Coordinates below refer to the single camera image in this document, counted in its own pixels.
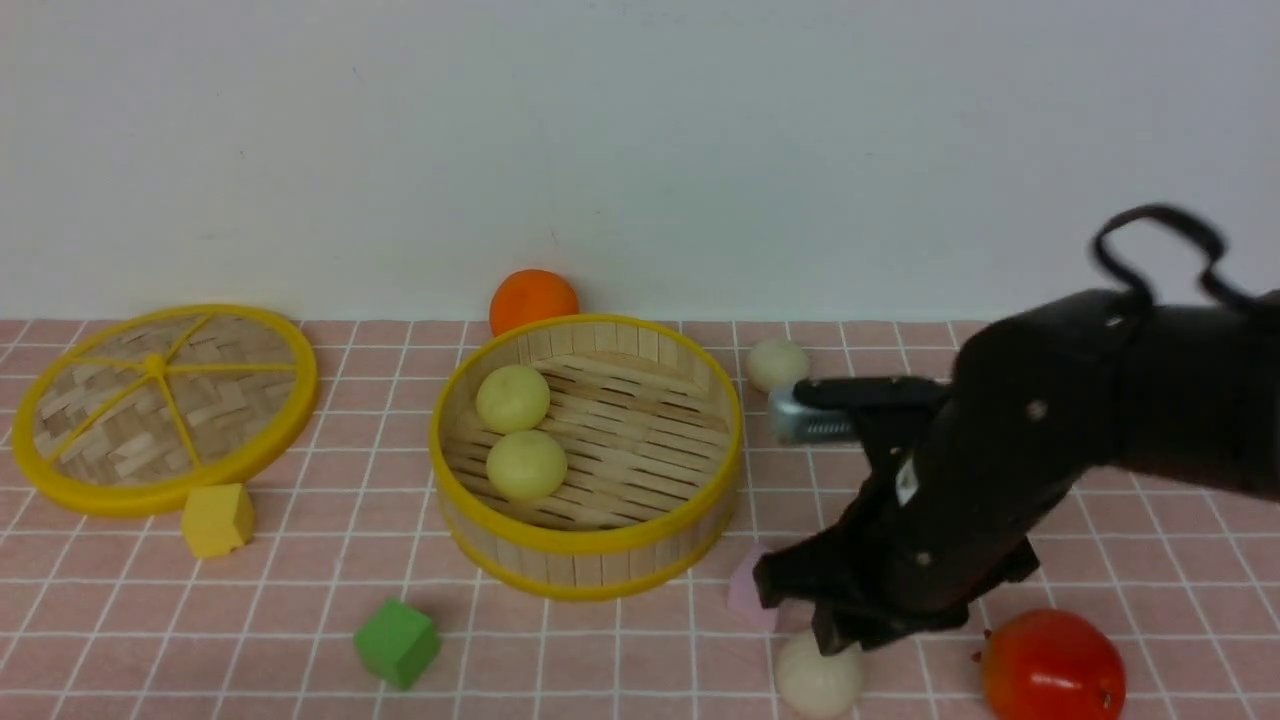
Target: pink tiled mat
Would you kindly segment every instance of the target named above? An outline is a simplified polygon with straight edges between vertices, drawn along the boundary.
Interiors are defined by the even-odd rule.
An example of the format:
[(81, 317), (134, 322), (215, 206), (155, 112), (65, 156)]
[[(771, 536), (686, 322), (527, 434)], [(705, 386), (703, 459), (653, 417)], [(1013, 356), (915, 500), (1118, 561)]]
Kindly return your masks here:
[[(942, 375), (972, 323), (671, 323), (740, 377), (741, 348), (790, 332), (819, 373)], [(748, 480), (727, 537), (685, 577), (621, 602), (562, 605), (480, 577), (445, 536), (429, 411), (480, 323), (315, 322), (320, 411), (252, 483), (257, 537), (196, 562), (177, 519), (82, 519), (36, 496), (6, 448), (13, 411), (82, 323), (0, 320), (0, 719), (786, 720), (777, 635), (724, 606), (755, 539), (836, 519), (858, 451), (787, 450), (748, 391)], [(1132, 720), (1280, 717), (1280, 509), (1119, 473), (1085, 482), (1034, 536), (1033, 582), (970, 626), (868, 657), (863, 720), (978, 720), (983, 625), (1083, 612), (1128, 662)], [(383, 598), (430, 614), (444, 646), (410, 692), (366, 675), (351, 635)]]

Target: cream ball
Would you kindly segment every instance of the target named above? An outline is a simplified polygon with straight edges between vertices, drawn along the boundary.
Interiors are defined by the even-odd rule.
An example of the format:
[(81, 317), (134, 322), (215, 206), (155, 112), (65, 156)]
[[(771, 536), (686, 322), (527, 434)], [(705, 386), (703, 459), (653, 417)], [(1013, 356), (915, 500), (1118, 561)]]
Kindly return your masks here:
[(489, 450), (485, 473), (507, 500), (526, 501), (556, 492), (568, 475), (568, 456), (543, 430), (518, 430)]
[(763, 393), (796, 384), (809, 368), (809, 354), (785, 337), (762, 340), (746, 354), (746, 382)]
[(823, 657), (813, 632), (792, 635), (773, 660), (778, 697), (801, 717), (849, 717), (865, 685), (863, 652), (856, 644)]
[(484, 427), (500, 434), (530, 430), (552, 406), (552, 388), (527, 365), (507, 365), (489, 373), (476, 391), (476, 414)]

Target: yellow spoke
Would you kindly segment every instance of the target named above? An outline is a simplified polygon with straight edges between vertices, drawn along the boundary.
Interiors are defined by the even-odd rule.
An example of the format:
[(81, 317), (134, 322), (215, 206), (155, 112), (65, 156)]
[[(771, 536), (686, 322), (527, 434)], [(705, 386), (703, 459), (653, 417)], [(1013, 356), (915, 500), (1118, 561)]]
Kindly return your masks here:
[(116, 360), (114, 357), (72, 357), (69, 363), (73, 365), (106, 365), (108, 368), (118, 368), (120, 370), (146, 373), (141, 363), (129, 363), (128, 360)]
[(169, 389), (169, 383), (164, 378), (156, 378), (160, 383), (160, 392), (164, 393), (164, 401), (169, 406), (169, 413), (173, 414), (173, 423), (178, 425), (178, 436), (182, 438), (182, 445), (187, 448), (187, 455), (191, 456), (191, 466), (200, 468), (202, 462), (200, 461), (200, 454), (196, 452), (196, 443), (191, 442), (191, 436), (187, 433), (187, 423), (182, 419), (182, 413), (178, 411), (178, 404), (173, 398), (173, 392)]
[(270, 365), (261, 363), (232, 363), (214, 365), (169, 365), (165, 373), (292, 373), (297, 365)]
[(202, 328), (206, 324), (209, 324), (209, 320), (212, 320), (212, 319), (214, 319), (214, 315), (212, 315), (212, 313), (210, 313), (209, 315), (205, 315), (204, 318), (196, 320), (196, 324), (193, 324), (189, 328), (187, 328), (187, 332), (184, 332), (180, 336), (178, 336), (178, 340), (174, 341), (173, 347), (169, 348), (169, 352), (164, 354), (164, 361), (168, 363), (168, 361), (173, 360), (174, 356), (178, 355), (178, 352), (182, 350), (182, 346), (186, 345), (186, 342), (188, 340), (191, 340), (191, 336), (193, 336), (197, 332), (200, 332), (200, 328)]
[(122, 389), (120, 392), (113, 395), (110, 400), (108, 400), (106, 402), (104, 402), (102, 405), (100, 405), (97, 410), (95, 410), (93, 413), (91, 413), (90, 416), (86, 418), (83, 423), (81, 423), (79, 425), (77, 425), (77, 428), (74, 430), (72, 430), (72, 434), (68, 436), (67, 439), (64, 439), (60, 446), (58, 446), (58, 452), (54, 452), (54, 455), (51, 456), (51, 459), (61, 457), (63, 454), (67, 452), (67, 450), (72, 446), (73, 442), (76, 442), (77, 438), (79, 438), (82, 434), (84, 434), (84, 432), (88, 430), (90, 427), (92, 427), (93, 423), (96, 423), (102, 415), (106, 415), (108, 410), (110, 410), (111, 407), (115, 407), (116, 404), (119, 404), (122, 400), (124, 400), (131, 393), (133, 393), (140, 387), (142, 387), (143, 383), (146, 383), (148, 379), (151, 379), (151, 378), (148, 378), (147, 375), (142, 375), (141, 378), (138, 378), (138, 379), (133, 380), (132, 383), (129, 383), (128, 386), (125, 386), (125, 388)]

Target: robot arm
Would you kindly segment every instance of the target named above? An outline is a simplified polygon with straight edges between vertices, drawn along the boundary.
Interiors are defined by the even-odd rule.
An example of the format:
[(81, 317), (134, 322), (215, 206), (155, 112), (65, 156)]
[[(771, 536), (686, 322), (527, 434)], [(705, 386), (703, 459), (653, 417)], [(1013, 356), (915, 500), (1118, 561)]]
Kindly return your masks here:
[[(1206, 255), (1217, 305), (1157, 305), (1112, 256), (1107, 236), (1140, 219)], [(824, 655), (964, 625), (970, 603), (1039, 568), (1027, 534), (1092, 468), (1280, 502), (1280, 292), (1221, 281), (1224, 242), (1176, 208), (1117, 215), (1092, 247), (1124, 291), (988, 325), (950, 384), (835, 378), (771, 396), (780, 441), (860, 441), (872, 469), (836, 524), (754, 569), (765, 607), (814, 602)]]

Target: foam block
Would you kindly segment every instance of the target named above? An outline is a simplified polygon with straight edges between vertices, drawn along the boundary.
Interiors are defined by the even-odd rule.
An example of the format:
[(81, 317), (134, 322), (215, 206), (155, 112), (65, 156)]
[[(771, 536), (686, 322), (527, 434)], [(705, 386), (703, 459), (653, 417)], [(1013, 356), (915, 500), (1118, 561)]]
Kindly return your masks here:
[(365, 670), (401, 691), (413, 687), (439, 652), (435, 623), (396, 598), (356, 633), (356, 653)]
[(778, 609), (767, 610), (760, 606), (755, 580), (751, 578), (755, 562), (768, 551), (760, 543), (753, 544), (737, 570), (733, 570), (728, 579), (728, 609), (760, 630), (773, 633), (778, 629)]
[(196, 557), (228, 555), (253, 539), (253, 503), (243, 484), (196, 488), (182, 510), (182, 537)]

